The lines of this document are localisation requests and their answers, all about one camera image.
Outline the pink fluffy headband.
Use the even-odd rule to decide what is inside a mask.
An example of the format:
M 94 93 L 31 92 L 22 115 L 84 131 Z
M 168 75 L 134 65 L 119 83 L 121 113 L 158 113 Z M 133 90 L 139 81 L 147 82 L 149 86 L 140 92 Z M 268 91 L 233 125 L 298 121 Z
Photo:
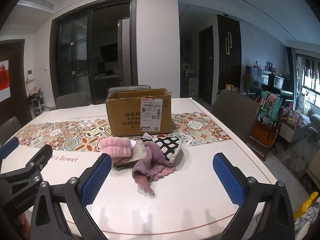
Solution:
M 106 137 L 99 141 L 101 153 L 108 154 L 112 163 L 132 157 L 131 140 L 123 137 Z

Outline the beige floral fabric pouch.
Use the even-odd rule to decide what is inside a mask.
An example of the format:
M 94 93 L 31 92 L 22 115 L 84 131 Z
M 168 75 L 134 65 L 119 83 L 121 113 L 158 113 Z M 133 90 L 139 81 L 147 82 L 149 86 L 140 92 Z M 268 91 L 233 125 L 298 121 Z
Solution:
M 124 170 L 127 168 L 133 168 L 135 164 L 145 158 L 147 155 L 146 146 L 142 140 L 136 141 L 135 146 L 132 148 L 132 155 L 131 157 L 124 158 L 113 166 L 117 171 Z

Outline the mauve microfiber cloth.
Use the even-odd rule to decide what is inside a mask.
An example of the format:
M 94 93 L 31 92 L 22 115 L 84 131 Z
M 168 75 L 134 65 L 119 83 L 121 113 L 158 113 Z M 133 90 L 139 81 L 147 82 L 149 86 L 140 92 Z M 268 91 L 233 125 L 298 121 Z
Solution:
M 141 189 L 154 196 L 150 183 L 174 173 L 176 167 L 165 159 L 162 150 L 155 142 L 145 141 L 144 145 L 146 156 L 134 165 L 132 178 Z

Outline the black white patterned mitt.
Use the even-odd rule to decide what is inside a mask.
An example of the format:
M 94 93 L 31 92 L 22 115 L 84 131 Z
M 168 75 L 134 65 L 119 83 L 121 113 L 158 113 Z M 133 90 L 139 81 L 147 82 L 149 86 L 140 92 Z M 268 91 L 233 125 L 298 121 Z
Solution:
M 166 160 L 173 164 L 182 146 L 179 137 L 155 137 L 152 139 L 161 149 Z

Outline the yellow plastic toy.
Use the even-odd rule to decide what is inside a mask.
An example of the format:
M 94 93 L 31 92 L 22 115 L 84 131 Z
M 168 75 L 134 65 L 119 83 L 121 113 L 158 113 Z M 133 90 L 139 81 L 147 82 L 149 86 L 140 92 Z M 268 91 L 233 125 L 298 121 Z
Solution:
M 309 198 L 300 206 L 300 208 L 297 210 L 297 212 L 294 214 L 294 220 L 297 220 L 300 218 L 304 213 L 306 213 L 307 209 L 316 202 L 316 200 L 319 197 L 318 192 L 313 192 Z

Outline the patterned tile table runner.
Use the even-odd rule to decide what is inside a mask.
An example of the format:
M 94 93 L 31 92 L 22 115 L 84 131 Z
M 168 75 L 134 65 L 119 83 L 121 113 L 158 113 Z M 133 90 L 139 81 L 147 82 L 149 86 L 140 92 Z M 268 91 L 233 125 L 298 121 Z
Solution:
M 231 137 L 204 113 L 172 114 L 173 131 L 159 134 L 160 138 L 177 137 L 182 146 L 198 146 L 223 142 Z M 41 148 L 48 144 L 60 151 L 100 151 L 99 141 L 111 137 L 111 127 L 102 117 L 77 118 L 73 121 L 27 124 L 15 136 L 20 145 Z

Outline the red paper door poster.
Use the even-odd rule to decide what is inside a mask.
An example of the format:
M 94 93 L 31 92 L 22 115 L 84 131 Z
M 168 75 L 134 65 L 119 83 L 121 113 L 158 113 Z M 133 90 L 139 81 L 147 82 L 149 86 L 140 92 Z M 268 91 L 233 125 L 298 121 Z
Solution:
M 0 66 L 0 102 L 11 97 L 9 80 L 9 61 L 1 61 Z

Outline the grey chair far left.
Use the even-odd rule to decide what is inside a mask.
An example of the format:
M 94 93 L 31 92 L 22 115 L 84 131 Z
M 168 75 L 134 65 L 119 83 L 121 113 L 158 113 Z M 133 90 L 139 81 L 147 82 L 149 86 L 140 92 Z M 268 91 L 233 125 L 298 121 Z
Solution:
M 56 99 L 56 109 L 68 109 L 83 106 L 87 106 L 85 92 L 71 93 L 59 96 Z

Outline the brown cardboard box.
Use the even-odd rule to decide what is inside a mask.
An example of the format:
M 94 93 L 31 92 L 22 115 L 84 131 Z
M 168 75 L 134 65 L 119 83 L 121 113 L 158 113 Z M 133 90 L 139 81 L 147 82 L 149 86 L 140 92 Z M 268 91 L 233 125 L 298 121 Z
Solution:
M 107 117 L 114 137 L 167 134 L 173 130 L 171 94 L 164 88 L 124 90 L 110 94 Z

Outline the grey chair right side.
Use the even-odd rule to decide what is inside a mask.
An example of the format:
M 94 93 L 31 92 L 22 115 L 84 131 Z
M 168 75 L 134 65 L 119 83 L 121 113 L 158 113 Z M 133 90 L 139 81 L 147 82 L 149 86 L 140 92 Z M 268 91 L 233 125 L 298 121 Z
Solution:
M 222 90 L 213 104 L 212 114 L 245 144 L 260 113 L 260 105 L 230 90 Z

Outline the grey chair behind box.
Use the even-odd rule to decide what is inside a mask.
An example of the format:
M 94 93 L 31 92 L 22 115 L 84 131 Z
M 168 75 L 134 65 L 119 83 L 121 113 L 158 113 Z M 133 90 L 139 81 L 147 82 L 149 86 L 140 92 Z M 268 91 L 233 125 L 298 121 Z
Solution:
M 144 90 L 151 89 L 150 85 L 137 85 L 137 86 L 120 86 L 120 87 L 112 87 L 108 90 L 107 97 L 109 97 L 112 93 L 122 92 L 126 90 Z

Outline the colourful clothes on chair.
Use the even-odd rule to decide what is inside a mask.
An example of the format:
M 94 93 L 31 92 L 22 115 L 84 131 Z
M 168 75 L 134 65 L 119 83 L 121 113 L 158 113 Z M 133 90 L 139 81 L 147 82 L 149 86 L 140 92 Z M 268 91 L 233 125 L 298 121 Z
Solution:
M 273 126 L 278 120 L 281 104 L 282 100 L 280 96 L 263 91 L 260 100 L 259 120 L 266 125 Z

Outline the dark glass sliding door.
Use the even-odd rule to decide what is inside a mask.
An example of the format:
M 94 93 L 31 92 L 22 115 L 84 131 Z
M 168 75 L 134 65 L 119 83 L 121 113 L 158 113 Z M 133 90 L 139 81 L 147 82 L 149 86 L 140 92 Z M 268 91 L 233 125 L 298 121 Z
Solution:
M 53 97 L 84 92 L 100 104 L 112 87 L 138 84 L 137 0 L 99 0 L 52 20 Z

